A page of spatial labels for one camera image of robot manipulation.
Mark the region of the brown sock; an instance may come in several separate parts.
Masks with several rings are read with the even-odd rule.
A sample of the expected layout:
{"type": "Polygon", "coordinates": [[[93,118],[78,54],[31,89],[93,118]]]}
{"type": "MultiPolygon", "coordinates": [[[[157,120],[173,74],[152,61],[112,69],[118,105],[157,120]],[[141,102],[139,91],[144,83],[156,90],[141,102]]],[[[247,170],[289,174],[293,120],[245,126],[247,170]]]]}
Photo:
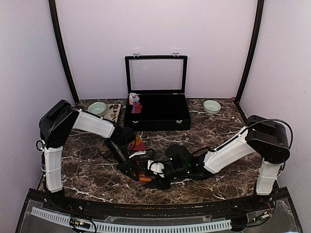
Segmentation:
{"type": "Polygon", "coordinates": [[[104,142],[99,143],[98,148],[99,148],[100,153],[103,156],[110,156],[111,155],[110,149],[105,145],[104,142]]]}

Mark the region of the magenta striped sock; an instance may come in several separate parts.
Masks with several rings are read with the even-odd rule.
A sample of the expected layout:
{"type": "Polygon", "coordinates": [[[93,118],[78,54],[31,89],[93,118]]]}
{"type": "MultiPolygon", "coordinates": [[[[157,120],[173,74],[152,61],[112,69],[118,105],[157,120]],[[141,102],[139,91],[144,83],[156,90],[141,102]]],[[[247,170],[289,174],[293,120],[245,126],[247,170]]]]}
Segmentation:
{"type": "MultiPolygon", "coordinates": [[[[142,139],[140,137],[136,137],[135,140],[130,143],[129,149],[130,155],[132,156],[136,152],[145,151],[146,147],[142,139]]],[[[142,159],[139,159],[138,155],[134,155],[133,158],[136,164],[138,165],[139,181],[138,182],[134,180],[132,181],[135,183],[149,183],[152,180],[152,178],[150,176],[147,176],[145,174],[145,171],[141,169],[140,165],[142,165],[142,159]]]]}

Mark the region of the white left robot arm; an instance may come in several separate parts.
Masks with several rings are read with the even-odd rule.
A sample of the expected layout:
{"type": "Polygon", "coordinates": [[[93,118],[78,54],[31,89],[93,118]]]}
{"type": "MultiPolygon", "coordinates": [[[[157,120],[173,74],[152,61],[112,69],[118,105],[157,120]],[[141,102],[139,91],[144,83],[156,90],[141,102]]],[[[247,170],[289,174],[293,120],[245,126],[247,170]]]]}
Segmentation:
{"type": "Polygon", "coordinates": [[[54,193],[49,203],[57,211],[63,212],[69,207],[68,200],[57,193],[63,189],[61,175],[61,157],[64,145],[73,129],[92,133],[105,138],[104,144],[118,162],[118,169],[132,180],[139,181],[139,167],[130,158],[128,145],[136,138],[130,127],[121,127],[95,114],[72,106],[68,101],[59,101],[39,122],[42,151],[42,171],[45,174],[45,188],[54,193]]]}

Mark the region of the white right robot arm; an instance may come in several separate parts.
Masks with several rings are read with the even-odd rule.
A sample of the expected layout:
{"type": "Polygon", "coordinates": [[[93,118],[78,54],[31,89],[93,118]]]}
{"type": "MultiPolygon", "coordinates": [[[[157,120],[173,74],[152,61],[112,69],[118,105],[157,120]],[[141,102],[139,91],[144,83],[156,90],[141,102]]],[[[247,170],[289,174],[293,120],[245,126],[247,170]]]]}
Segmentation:
{"type": "Polygon", "coordinates": [[[280,119],[265,119],[252,115],[232,138],[214,149],[195,156],[185,146],[171,145],[165,151],[167,161],[149,160],[147,171],[155,176],[158,189],[169,189],[171,181],[178,178],[206,180],[223,168],[254,152],[262,157],[255,195],[248,199],[248,207],[259,210],[267,202],[268,195],[279,172],[290,157],[293,139],[290,125],[280,119]]]}

